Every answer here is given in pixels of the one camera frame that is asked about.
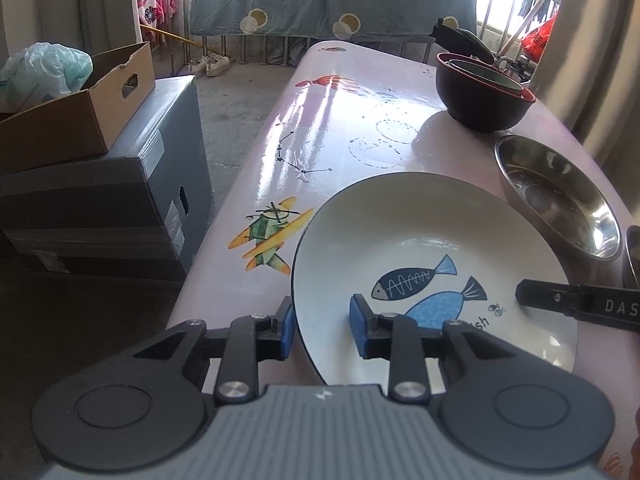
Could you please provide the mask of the person's right hand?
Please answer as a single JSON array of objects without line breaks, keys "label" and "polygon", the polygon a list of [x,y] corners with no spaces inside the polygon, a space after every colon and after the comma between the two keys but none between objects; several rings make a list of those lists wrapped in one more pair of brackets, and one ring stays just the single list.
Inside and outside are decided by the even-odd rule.
[{"label": "person's right hand", "polygon": [[640,408],[636,413],[637,437],[631,447],[631,465],[628,470],[629,480],[640,480]]}]

